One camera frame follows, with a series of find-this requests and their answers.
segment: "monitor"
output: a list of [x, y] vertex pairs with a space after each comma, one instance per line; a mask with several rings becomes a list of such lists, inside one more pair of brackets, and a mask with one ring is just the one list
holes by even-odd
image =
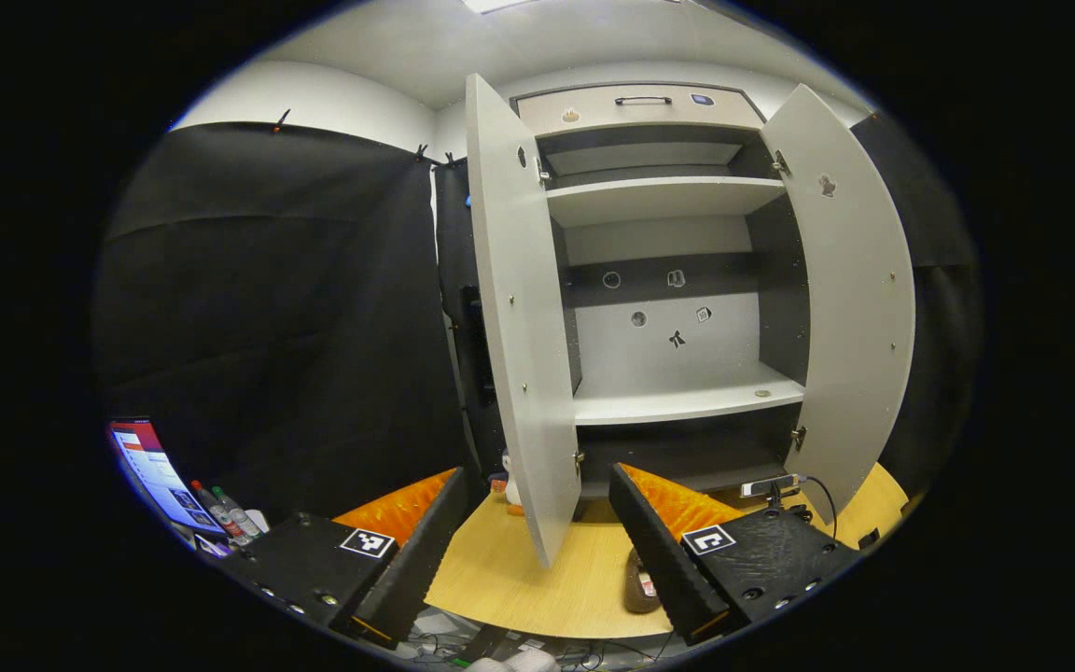
[[142, 499], [149, 499], [170, 523], [226, 539], [227, 532], [168, 462], [150, 418], [116, 418], [110, 421], [109, 433]]

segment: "drawer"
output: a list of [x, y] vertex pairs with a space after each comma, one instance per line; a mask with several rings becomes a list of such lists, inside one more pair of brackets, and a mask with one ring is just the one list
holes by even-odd
[[737, 90], [682, 84], [614, 84], [554, 90], [517, 98], [516, 106], [521, 123], [536, 138], [649, 124], [762, 127], [758, 112]]

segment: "white shelf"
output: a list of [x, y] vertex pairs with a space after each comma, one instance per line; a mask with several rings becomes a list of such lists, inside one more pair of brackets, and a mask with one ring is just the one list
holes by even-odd
[[613, 221], [746, 216], [785, 195], [782, 180], [656, 177], [550, 188], [549, 214], [564, 229]]
[[[803, 387], [760, 361], [735, 371], [714, 371], [712, 385], [700, 387], [699, 371], [662, 375], [637, 386], [610, 386], [607, 377], [588, 378], [575, 395], [576, 425], [627, 425], [633, 421], [686, 420], [780, 406], [803, 400]], [[768, 397], [756, 395], [768, 390]]]

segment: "open cabinet door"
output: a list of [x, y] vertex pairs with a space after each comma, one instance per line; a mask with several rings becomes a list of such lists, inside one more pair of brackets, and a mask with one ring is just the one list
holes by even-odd
[[[823, 481], [841, 511], [887, 445], [907, 388], [915, 341], [907, 238], [869, 154], [814, 90], [799, 85], [762, 137], [785, 162], [811, 301], [799, 415], [806, 434], [802, 446], [792, 442], [785, 467]], [[806, 488], [831, 523], [822, 490]]]
[[533, 133], [467, 77], [467, 172], [491, 377], [520, 505], [542, 567], [579, 499], [562, 289]]

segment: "wooden floor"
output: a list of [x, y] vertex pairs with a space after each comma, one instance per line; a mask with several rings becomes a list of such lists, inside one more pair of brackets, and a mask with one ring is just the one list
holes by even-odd
[[[784, 505], [806, 503], [827, 510], [806, 495]], [[735, 490], [712, 497], [744, 512], [758, 511], [764, 500], [742, 500]], [[887, 470], [875, 464], [857, 495], [841, 512], [837, 539], [852, 548], [875, 527], [885, 535], [902, 519], [907, 495]], [[606, 500], [593, 502], [579, 523], [572, 523], [562, 553], [550, 570], [538, 563], [524, 516], [508, 515], [504, 495], [491, 492], [450, 541], [427, 603], [459, 616], [491, 623], [524, 633], [556, 638], [611, 639], [669, 633], [665, 612], [635, 615], [622, 604], [625, 560], [633, 544]], [[825, 532], [819, 515], [812, 525]]]

